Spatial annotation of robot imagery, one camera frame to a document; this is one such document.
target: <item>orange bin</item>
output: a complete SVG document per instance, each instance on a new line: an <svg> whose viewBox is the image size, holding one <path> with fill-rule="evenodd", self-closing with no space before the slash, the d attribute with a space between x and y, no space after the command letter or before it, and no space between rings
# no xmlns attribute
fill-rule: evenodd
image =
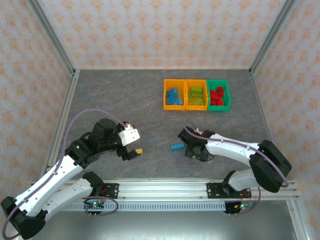
<svg viewBox="0 0 320 240"><path fill-rule="evenodd" d="M186 92L184 79L165 79L164 80L164 91L163 91L163 110L186 110L186 102L188 101L188 94ZM172 88L177 88L179 99L183 99L183 105L167 105L166 93Z"/></svg>
<svg viewBox="0 0 320 240"><path fill-rule="evenodd" d="M191 91L191 87L200 87L203 92L203 102L200 105L195 105L195 99L190 102L188 101L188 92ZM208 109L208 90L207 90L207 81L205 79L186 79L185 80L185 95L186 95L186 106L185 110L187 111L207 111Z"/></svg>

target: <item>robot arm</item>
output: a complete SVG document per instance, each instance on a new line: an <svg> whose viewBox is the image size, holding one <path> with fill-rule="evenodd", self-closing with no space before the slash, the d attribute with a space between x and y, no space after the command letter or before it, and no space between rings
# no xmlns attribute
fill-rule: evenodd
<svg viewBox="0 0 320 240"><path fill-rule="evenodd" d="M108 118L101 119L94 125L92 132L84 134L70 144L58 168L59 163L28 190L15 198L7 196L1 202L7 217L21 204L10 222L22 238L33 237L44 227L47 220L66 205L90 195L97 196L95 188L99 185L102 188L103 181L93 172L86 173L71 187L56 192L68 180L98 160L101 154L116 151L118 157L122 157L123 160L131 160L142 154L142 149L127 151L126 146L138 140L140 135L133 125L128 122L124 124L126 127L121 124L116 125ZM27 199L27 196L38 188L39 190Z"/></svg>
<svg viewBox="0 0 320 240"><path fill-rule="evenodd" d="M223 191L229 198L233 198L233 193L259 186L276 193L283 184L283 176L286 177L292 169L284 155L268 140L262 143L241 142L223 137L213 131L201 132L190 127L183 129L178 137L186 144L187 157L206 162L209 155L221 155L250 167L244 171L231 171L220 183L221 188L218 191ZM258 152L267 156L272 161L272 165Z"/></svg>

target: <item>floor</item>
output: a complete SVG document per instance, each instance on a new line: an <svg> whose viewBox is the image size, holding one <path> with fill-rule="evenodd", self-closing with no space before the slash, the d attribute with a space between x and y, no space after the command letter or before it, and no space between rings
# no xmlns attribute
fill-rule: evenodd
<svg viewBox="0 0 320 240"><path fill-rule="evenodd" d="M164 79L226 79L231 108L228 112L164 111ZM66 126L80 111L98 108L128 121L139 130L141 139L128 149L142 148L142 156L122 161L115 152L107 152L89 165L106 178L224 178L232 170L248 168L240 162L215 156L200 162L172 152L180 143L178 134L187 121L200 130L212 130L244 142L268 139L255 88L248 70L81 70ZM87 113L74 123L68 144L90 132L102 113Z"/></svg>
<svg viewBox="0 0 320 240"><path fill-rule="evenodd" d="M261 201L249 214L222 211L57 213L33 240L297 240L286 201Z"/></svg>

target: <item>plastic bin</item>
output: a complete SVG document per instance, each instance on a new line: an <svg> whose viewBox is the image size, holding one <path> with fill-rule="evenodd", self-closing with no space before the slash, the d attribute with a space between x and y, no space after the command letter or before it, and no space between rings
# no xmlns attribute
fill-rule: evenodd
<svg viewBox="0 0 320 240"><path fill-rule="evenodd" d="M164 80L164 88L163 88L163 110L178 110L184 111L186 110L186 101L188 101L188 97L186 94L185 88L185 80L184 79L165 79ZM183 105L169 105L166 102L167 96L166 93L172 88L177 88L178 90L178 99L183 99Z"/></svg>
<svg viewBox="0 0 320 240"><path fill-rule="evenodd" d="M207 84L207 93L209 96L209 101L211 99L210 89L213 91L216 91L217 87L221 86L223 87L223 91L224 91L224 96L222 98L222 101L224 102L224 106L212 106L210 105L210 102L209 102L208 111L221 111L221 112L229 111L230 105L231 105L231 97L230 97L228 81L223 79L207 79L206 84Z"/></svg>
<svg viewBox="0 0 320 240"><path fill-rule="evenodd" d="M203 92L203 102L200 105L194 105L197 97L193 98L192 102L188 102L188 92L191 91L191 87L200 87ZM207 82L205 79L186 79L185 80L185 94L186 94L186 106L187 111L207 111L208 108L208 90Z"/></svg>

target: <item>patterned wallpaper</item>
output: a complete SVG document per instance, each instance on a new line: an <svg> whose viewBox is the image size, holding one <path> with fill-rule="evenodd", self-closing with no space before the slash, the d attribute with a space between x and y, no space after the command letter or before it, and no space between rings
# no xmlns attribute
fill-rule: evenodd
<svg viewBox="0 0 320 240"><path fill-rule="evenodd" d="M39 178L70 76L26 0L0 4L0 16L2 201Z"/></svg>
<svg viewBox="0 0 320 240"><path fill-rule="evenodd" d="M249 69L285 0L40 0L75 68Z"/></svg>
<svg viewBox="0 0 320 240"><path fill-rule="evenodd" d="M320 236L320 2L298 0L254 80L271 137Z"/></svg>

